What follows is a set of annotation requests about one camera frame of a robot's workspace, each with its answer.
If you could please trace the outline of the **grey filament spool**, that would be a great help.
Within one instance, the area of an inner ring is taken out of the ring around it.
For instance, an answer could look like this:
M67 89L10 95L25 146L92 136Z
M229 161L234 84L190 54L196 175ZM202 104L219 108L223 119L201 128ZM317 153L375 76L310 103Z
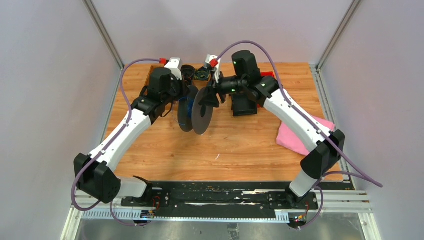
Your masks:
M195 85L189 85L188 88L188 97L178 101L177 122L182 131L194 131L202 135L210 126L213 107L198 105L200 90Z

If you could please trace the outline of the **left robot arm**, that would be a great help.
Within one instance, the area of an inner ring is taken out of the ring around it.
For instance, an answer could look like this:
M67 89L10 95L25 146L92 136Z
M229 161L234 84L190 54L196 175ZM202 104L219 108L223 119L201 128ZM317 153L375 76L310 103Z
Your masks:
M114 171L135 140L168 114L166 106L187 93L188 85L179 67L155 68L149 75L149 84L130 105L118 127L89 154L75 157L71 192L83 191L105 204L115 198L133 197L140 206L149 206L153 201L152 185L141 177L118 177Z

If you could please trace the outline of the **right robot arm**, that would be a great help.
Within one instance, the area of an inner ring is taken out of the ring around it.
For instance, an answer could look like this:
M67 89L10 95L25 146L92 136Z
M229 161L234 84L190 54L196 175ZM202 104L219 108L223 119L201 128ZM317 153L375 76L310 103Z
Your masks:
M232 55L235 75L223 77L220 60L208 55L204 67L211 73L211 81L197 93L191 112L194 132L202 135L212 120L213 109L224 103L224 96L246 94L247 98L278 117L309 151L300 162L301 170L285 190L285 201L294 209L306 202L313 186L340 159L345 135L331 130L300 107L274 76L261 74L256 57L249 50Z

